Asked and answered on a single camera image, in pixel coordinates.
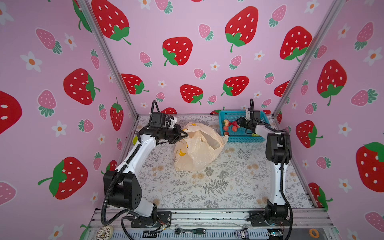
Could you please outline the banana print plastic bag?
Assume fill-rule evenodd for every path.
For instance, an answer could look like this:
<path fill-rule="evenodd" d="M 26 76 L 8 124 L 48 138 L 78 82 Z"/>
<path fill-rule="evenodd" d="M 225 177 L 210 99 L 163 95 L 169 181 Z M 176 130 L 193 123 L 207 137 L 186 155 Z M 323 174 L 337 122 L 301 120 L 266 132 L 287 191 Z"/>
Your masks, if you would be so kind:
<path fill-rule="evenodd" d="M 188 136 L 176 143 L 176 171 L 198 172 L 204 170 L 223 151 L 228 136 L 219 135 L 201 123 L 189 122 L 183 129 Z"/>

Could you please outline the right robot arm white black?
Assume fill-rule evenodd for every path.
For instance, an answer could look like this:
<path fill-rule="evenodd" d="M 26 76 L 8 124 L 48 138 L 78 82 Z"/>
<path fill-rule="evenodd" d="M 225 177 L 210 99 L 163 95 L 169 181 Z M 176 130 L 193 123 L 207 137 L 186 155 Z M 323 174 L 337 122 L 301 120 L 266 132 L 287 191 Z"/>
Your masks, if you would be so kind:
<path fill-rule="evenodd" d="M 246 110 L 246 116 L 237 119 L 245 130 L 266 140 L 266 159 L 271 164 L 271 193 L 262 216 L 251 216 L 249 220 L 265 221 L 273 226 L 293 217 L 292 207 L 285 196 L 286 170 L 292 158 L 290 134 L 286 130 L 277 130 L 261 120 L 261 112 L 252 107 Z"/>

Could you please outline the red fake strawberry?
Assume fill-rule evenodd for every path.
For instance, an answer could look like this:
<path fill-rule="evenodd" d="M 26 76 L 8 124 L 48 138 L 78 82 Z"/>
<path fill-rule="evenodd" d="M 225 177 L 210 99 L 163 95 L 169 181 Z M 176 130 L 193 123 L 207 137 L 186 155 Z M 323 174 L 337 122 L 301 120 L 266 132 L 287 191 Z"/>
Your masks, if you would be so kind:
<path fill-rule="evenodd" d="M 231 123 L 231 125 L 232 125 L 232 131 L 233 132 L 237 132 L 238 131 L 238 129 L 239 129 L 239 125 L 238 125 L 238 123 L 236 122 L 236 121 L 234 121 L 234 122 L 232 122 Z"/>

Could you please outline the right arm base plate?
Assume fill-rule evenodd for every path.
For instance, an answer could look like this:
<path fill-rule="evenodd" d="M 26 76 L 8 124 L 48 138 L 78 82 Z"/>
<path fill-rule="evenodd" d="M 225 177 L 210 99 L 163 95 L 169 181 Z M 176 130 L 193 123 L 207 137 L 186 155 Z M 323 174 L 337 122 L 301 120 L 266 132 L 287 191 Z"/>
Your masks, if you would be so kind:
<path fill-rule="evenodd" d="M 253 227 L 286 227 L 291 224 L 288 214 L 266 211 L 249 211 L 246 221 L 250 222 Z"/>

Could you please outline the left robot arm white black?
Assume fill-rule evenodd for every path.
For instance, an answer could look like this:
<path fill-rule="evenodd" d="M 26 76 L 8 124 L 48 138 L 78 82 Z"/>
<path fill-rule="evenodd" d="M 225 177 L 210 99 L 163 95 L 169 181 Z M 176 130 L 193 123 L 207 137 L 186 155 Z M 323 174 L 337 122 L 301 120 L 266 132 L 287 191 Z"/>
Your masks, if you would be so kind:
<path fill-rule="evenodd" d="M 136 132 L 137 141 L 133 149 L 114 171 L 104 174 L 103 226 L 110 225 L 125 213 L 138 217 L 146 226 L 158 222 L 157 206 L 144 199 L 137 175 L 157 145 L 175 144 L 187 136 L 176 117 L 160 112 L 150 114 L 149 123 Z"/>

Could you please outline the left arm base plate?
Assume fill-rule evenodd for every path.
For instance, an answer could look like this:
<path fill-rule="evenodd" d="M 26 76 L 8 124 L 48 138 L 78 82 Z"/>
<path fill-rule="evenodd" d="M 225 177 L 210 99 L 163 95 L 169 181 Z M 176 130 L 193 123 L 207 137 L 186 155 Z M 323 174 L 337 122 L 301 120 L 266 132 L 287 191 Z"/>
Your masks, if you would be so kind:
<path fill-rule="evenodd" d="M 131 228 L 159 228 L 169 226 L 172 220 L 172 212 L 160 211 L 150 217 L 139 216 L 131 221 Z"/>

